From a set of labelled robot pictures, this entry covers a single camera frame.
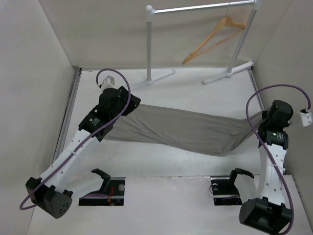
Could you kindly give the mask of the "grey trousers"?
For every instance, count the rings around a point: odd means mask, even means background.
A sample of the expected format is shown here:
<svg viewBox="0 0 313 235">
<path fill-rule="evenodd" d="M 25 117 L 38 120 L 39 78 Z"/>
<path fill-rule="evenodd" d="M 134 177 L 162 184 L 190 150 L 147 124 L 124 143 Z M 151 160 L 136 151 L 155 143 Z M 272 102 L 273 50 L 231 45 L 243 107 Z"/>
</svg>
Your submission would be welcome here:
<svg viewBox="0 0 313 235">
<path fill-rule="evenodd" d="M 179 109 L 139 105 L 120 117 L 105 136 L 111 141 L 163 144 L 211 156 L 225 156 L 253 135 L 262 112 L 236 119 Z"/>
</svg>

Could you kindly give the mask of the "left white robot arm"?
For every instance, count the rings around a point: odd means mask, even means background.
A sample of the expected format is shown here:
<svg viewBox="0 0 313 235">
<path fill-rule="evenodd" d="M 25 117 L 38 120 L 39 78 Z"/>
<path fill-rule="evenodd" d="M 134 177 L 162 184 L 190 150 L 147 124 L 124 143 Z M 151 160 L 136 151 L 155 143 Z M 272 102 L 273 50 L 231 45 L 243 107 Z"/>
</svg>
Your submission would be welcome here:
<svg viewBox="0 0 313 235">
<path fill-rule="evenodd" d="M 131 113 L 140 102 L 123 86 L 104 89 L 98 104 L 78 125 L 73 139 L 56 161 L 38 178 L 27 180 L 25 187 L 31 202 L 55 219 L 62 217 L 72 203 L 73 192 L 66 189 L 67 183 L 87 156 L 87 146 L 101 142 L 117 119 Z"/>
</svg>

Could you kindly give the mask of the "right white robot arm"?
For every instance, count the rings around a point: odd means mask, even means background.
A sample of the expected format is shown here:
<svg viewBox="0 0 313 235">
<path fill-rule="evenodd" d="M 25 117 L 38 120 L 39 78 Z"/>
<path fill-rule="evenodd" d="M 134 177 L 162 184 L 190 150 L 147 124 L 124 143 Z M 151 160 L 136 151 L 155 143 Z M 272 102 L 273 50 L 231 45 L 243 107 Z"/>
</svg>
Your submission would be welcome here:
<svg viewBox="0 0 313 235">
<path fill-rule="evenodd" d="M 256 185 L 254 175 L 236 168 L 231 171 L 227 188 L 239 193 L 242 206 L 239 222 L 270 235 L 277 235 L 291 223 L 293 209 L 286 207 L 283 193 L 283 164 L 289 146 L 289 137 L 284 131 L 293 115 L 292 106 L 280 100 L 262 113 L 258 127 L 260 176 Z"/>
</svg>

